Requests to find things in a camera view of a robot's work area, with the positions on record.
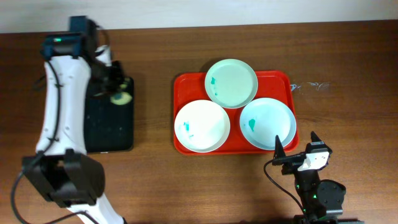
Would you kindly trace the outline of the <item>yellow green sponge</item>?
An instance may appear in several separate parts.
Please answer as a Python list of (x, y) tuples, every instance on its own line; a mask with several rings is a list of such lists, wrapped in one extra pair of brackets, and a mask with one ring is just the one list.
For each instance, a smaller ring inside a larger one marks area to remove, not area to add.
[(120, 85), (121, 91), (110, 97), (110, 102), (115, 105), (126, 105), (132, 100), (132, 95), (127, 92), (128, 84)]

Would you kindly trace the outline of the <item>light blue plate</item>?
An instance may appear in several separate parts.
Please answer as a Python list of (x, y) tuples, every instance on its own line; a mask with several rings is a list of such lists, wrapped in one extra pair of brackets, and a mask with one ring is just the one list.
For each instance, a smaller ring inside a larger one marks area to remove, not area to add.
[(275, 149), (276, 137), (284, 147), (288, 146), (297, 132), (292, 110), (273, 98), (258, 98), (248, 103), (239, 117), (239, 126), (251, 145), (265, 151)]

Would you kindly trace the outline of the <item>white plate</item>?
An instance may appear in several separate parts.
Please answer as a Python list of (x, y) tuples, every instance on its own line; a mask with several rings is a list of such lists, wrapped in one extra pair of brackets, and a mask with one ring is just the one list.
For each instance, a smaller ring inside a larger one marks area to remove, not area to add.
[(227, 140), (231, 124), (227, 112), (209, 100), (187, 103), (177, 113), (174, 134), (189, 151), (207, 153), (217, 150)]

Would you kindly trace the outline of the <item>light green plate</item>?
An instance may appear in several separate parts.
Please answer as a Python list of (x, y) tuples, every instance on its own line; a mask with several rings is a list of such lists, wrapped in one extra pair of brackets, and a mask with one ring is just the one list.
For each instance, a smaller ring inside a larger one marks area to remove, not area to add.
[(212, 65), (205, 75), (205, 91), (211, 101), (224, 108), (247, 105), (257, 93), (255, 71), (237, 59), (224, 59)]

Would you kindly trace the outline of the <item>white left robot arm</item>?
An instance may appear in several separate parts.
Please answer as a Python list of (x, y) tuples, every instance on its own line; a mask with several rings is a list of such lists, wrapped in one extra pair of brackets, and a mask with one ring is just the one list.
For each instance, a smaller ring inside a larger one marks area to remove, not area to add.
[(124, 223), (105, 195), (103, 166), (88, 152), (132, 146), (134, 82), (110, 46), (99, 45), (99, 29), (86, 16), (72, 16), (66, 32), (46, 36), (44, 124), (20, 176), (85, 223)]

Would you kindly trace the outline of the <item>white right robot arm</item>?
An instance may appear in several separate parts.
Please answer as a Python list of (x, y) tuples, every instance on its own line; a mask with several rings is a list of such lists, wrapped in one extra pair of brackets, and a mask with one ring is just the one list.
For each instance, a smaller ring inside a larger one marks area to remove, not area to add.
[(328, 165), (333, 151), (313, 131), (303, 152), (287, 156), (278, 136), (274, 157), (268, 164), (281, 166), (282, 175), (293, 175), (299, 198), (294, 198), (302, 215), (292, 223), (361, 223), (358, 219), (339, 219), (343, 214), (346, 187), (334, 180), (321, 180), (318, 172)]

